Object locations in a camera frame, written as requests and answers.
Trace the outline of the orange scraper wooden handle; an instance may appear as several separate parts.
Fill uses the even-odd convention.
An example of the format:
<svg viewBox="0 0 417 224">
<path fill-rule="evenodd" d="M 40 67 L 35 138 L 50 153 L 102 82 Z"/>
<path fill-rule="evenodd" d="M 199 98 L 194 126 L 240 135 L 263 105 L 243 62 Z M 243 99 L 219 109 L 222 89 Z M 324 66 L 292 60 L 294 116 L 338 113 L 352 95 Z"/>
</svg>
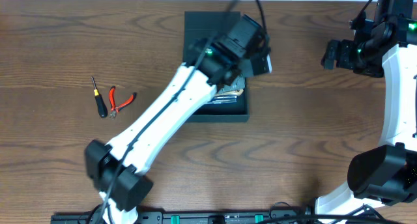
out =
<svg viewBox="0 0 417 224">
<path fill-rule="evenodd" d="M 238 90 L 234 90 L 234 91 L 223 92 L 223 93 L 221 93 L 221 95 L 240 96 L 243 92 L 244 92 L 244 89 L 238 89 Z"/>
</svg>

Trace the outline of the precision screwdriver set case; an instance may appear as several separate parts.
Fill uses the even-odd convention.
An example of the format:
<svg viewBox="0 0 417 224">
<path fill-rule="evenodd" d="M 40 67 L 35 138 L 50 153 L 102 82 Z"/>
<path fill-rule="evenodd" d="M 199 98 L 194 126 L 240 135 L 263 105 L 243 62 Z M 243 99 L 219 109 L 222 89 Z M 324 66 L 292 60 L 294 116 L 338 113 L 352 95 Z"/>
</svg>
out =
<svg viewBox="0 0 417 224">
<path fill-rule="evenodd" d="M 207 102 L 208 105 L 212 104 L 228 104 L 237 102 L 238 96 L 234 95 L 224 95 L 224 96 L 215 96 L 212 100 Z"/>
</svg>

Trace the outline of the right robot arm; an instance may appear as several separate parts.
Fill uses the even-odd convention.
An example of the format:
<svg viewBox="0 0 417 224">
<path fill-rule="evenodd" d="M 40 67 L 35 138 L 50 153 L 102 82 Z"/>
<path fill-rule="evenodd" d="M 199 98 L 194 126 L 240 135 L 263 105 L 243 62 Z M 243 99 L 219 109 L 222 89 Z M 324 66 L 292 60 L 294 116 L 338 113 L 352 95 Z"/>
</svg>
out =
<svg viewBox="0 0 417 224">
<path fill-rule="evenodd" d="M 384 122 L 376 148 L 355 156 L 347 180 L 316 198 L 314 214 L 353 215 L 416 200 L 416 21 L 405 13 L 351 21 L 353 40 L 332 40 L 326 69 L 385 79 Z"/>
</svg>

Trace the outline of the black yellow screwdriver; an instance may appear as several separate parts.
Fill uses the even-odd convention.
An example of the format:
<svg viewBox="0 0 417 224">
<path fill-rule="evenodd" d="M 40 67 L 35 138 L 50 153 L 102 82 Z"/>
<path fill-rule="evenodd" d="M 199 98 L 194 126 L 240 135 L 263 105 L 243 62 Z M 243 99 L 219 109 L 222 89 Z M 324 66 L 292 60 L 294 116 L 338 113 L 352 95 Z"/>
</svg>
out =
<svg viewBox="0 0 417 224">
<path fill-rule="evenodd" d="M 100 94 L 96 86 L 96 82 L 93 76 L 91 76 L 91 81 L 92 81 L 93 88 L 94 88 L 94 99 L 96 102 L 98 114 L 101 118 L 106 118 L 108 116 L 108 109 L 104 103 L 104 99 L 102 95 Z"/>
</svg>

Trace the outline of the dark green hinged box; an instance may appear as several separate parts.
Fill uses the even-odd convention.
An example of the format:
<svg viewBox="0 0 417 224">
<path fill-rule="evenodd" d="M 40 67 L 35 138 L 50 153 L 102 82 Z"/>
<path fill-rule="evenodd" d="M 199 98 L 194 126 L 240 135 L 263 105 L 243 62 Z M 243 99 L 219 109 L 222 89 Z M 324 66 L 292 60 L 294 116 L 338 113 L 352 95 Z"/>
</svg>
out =
<svg viewBox="0 0 417 224">
<path fill-rule="evenodd" d="M 223 25 L 222 12 L 192 12 L 184 13 L 184 45 L 182 60 L 190 61 L 197 55 L 190 46 L 197 40 L 209 37 Z M 235 123 L 247 122 L 250 115 L 246 94 L 235 101 L 225 104 L 206 104 L 200 107 L 187 121 L 198 123 Z"/>
</svg>

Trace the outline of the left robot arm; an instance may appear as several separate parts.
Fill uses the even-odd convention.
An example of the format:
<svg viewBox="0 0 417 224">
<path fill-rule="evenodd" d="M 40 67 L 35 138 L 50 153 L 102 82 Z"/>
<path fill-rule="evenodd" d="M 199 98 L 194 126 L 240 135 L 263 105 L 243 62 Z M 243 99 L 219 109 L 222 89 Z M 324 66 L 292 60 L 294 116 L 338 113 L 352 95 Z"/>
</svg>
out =
<svg viewBox="0 0 417 224">
<path fill-rule="evenodd" d="M 87 176 L 102 198 L 105 223 L 135 223 L 137 205 L 153 183 L 146 178 L 153 161 L 177 130 L 230 85 L 252 59 L 264 60 L 268 42 L 241 38 L 202 38 L 191 44 L 173 79 L 145 112 L 107 143 L 91 141 L 85 151 Z"/>
</svg>

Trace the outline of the small black handled hammer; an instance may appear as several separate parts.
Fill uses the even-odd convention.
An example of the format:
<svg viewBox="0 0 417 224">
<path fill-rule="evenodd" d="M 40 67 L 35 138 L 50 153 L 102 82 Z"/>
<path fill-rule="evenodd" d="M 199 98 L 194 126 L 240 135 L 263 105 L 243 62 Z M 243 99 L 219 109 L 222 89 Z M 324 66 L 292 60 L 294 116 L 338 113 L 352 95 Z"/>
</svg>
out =
<svg viewBox="0 0 417 224">
<path fill-rule="evenodd" d="M 225 92 L 237 91 L 237 90 L 240 90 L 240 89 L 244 89 L 245 86 L 246 86 L 245 77 L 240 75 L 240 76 L 236 77 L 236 79 L 232 82 L 232 84 L 219 85 L 217 93 L 222 94 L 222 93 L 225 93 Z"/>
</svg>

